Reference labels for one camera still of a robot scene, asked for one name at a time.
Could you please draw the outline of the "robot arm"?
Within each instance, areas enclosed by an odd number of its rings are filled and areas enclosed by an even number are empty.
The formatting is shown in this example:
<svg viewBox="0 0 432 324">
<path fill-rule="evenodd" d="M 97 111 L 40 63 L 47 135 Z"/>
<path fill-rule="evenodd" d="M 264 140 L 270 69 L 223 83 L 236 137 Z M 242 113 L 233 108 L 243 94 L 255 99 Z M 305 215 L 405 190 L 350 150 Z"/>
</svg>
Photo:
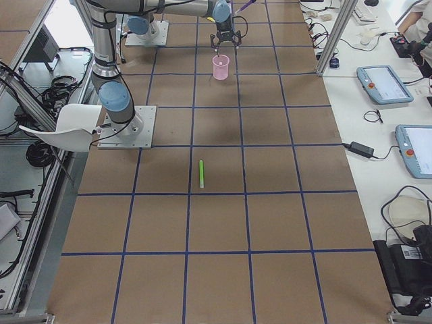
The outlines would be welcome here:
<svg viewBox="0 0 432 324">
<path fill-rule="evenodd" d="M 155 19 L 157 14 L 194 16 L 212 19 L 216 32 L 210 44 L 218 50 L 221 43 L 239 47 L 243 34 L 233 27 L 236 16 L 229 1 L 86 1 L 92 26 L 94 65 L 91 80 L 99 100 L 111 120 L 115 133 L 135 134 L 142 128 L 132 94 L 125 83 L 118 63 L 131 71 L 143 57 L 136 55 L 128 63 L 121 46 L 131 53 L 149 50 L 166 43 L 169 23 Z"/>
</svg>

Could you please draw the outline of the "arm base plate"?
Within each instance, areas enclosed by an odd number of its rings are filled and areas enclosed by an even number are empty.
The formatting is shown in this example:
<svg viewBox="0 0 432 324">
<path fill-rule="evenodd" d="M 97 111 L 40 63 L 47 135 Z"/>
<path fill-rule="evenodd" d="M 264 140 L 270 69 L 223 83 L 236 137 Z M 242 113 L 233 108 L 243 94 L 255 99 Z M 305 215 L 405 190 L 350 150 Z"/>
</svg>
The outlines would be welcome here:
<svg viewBox="0 0 432 324">
<path fill-rule="evenodd" d="M 150 149 L 153 142 L 156 106 L 135 106 L 135 116 L 128 126 L 113 123 L 106 113 L 104 123 L 110 126 L 103 128 L 101 139 L 97 142 L 99 149 Z"/>
<path fill-rule="evenodd" d="M 132 19 L 127 22 L 130 33 L 127 47 L 164 47 L 167 43 L 168 21 Z"/>
</svg>

